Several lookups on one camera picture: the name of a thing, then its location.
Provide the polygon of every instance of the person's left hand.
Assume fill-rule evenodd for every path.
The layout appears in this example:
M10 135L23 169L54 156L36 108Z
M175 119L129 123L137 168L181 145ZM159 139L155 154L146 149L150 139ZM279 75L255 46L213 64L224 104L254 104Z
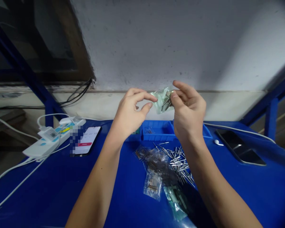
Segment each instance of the person's left hand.
M125 141L135 132L146 118L152 103L145 104L137 111L137 102L142 100L157 102L157 98L142 89L130 88L120 101L110 132Z

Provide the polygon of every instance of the floor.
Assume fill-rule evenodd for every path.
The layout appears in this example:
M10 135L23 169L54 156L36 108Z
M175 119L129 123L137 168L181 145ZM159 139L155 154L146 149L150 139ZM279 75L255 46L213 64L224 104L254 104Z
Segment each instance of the floor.
M22 152L0 151L0 175L7 169L17 165L25 158Z

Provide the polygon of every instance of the hand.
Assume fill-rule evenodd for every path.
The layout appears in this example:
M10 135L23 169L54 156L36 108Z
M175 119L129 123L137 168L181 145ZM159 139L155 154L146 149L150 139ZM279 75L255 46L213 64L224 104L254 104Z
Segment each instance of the hand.
M157 102L157 98L142 89L131 88L119 103L110 132L125 141L130 134L135 132L146 119L146 115L152 107L152 103L145 104L137 111L137 102L142 100Z
M203 121L206 112L206 102L191 86L180 81L173 81L180 90L171 94L174 106L174 132L179 141L203 140Z

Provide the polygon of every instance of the person's right hand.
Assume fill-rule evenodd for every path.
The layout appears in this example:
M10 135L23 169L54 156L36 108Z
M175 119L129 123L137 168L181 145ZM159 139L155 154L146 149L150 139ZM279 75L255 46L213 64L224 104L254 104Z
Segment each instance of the person's right hand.
M203 121L206 112L206 101L191 86L180 81L173 81L179 90L171 94L174 106L174 132L180 143L187 140L203 139Z

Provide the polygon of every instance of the white power strip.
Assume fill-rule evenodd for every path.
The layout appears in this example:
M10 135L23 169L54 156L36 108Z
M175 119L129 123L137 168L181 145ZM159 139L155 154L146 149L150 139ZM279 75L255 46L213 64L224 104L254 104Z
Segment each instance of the white power strip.
M29 148L23 151L23 153L32 158L40 158L46 155L49 155L51 152L53 152L56 148L58 148L62 143L64 143L69 137L70 132L72 132L73 126L82 126L86 123L85 119L81 119L78 122L70 123L65 126L65 131L61 133L60 140L58 140L59 137L56 137L53 141L45 140L44 138L38 140L33 145L31 145ZM58 126L55 131L60 132L62 128L62 125Z

